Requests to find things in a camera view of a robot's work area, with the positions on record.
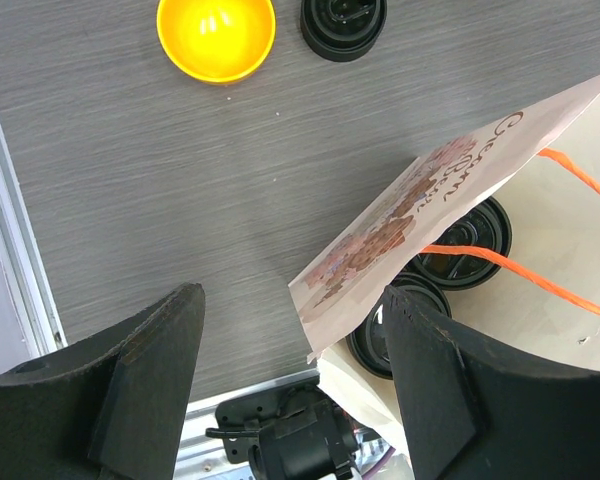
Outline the black cup lid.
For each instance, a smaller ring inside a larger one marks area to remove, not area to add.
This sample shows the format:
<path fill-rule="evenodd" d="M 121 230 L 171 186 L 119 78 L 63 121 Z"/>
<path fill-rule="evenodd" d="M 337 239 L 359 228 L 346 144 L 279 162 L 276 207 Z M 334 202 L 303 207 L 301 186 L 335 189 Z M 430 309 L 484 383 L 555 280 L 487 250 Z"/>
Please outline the black cup lid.
<path fill-rule="evenodd" d="M 505 209 L 494 197 L 489 197 L 455 221 L 434 244 L 480 247 L 508 257 L 512 238 Z M 477 287 L 500 270 L 489 260 L 465 254 L 418 254 L 407 267 L 448 291 Z"/>
<path fill-rule="evenodd" d="M 451 308 L 443 291 L 425 277 L 413 272 L 400 273 L 391 282 L 391 286 L 411 293 L 434 310 L 451 316 Z M 346 343 L 363 368 L 379 378 L 391 380 L 393 376 L 383 318 L 383 306 L 378 303 L 361 325 L 346 337 Z"/>

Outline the brown paper takeout bag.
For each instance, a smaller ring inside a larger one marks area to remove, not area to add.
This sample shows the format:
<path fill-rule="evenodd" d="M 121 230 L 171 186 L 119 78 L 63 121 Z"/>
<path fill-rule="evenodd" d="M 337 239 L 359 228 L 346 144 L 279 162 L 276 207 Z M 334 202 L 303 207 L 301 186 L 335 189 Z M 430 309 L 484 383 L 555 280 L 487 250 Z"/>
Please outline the brown paper takeout bag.
<path fill-rule="evenodd" d="M 419 479 L 600 479 L 600 75 L 416 158 L 289 285 Z"/>

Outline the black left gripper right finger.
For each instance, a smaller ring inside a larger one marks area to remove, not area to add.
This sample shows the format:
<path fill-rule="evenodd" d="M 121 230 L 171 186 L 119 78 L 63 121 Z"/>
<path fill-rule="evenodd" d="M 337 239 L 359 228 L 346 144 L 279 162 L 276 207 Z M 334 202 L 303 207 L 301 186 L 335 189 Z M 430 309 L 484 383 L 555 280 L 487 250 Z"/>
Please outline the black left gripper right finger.
<path fill-rule="evenodd" d="M 600 479 L 600 372 L 554 362 L 387 287 L 393 380 L 419 479 Z"/>

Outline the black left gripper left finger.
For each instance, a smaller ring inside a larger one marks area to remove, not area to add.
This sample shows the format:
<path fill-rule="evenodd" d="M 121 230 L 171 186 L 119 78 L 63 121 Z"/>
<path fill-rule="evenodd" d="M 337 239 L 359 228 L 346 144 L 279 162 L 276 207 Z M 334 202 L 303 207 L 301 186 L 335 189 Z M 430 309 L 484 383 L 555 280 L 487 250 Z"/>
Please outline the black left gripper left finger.
<path fill-rule="evenodd" d="M 132 317 L 0 374 L 0 479 L 170 479 L 206 299 L 184 283 Z"/>

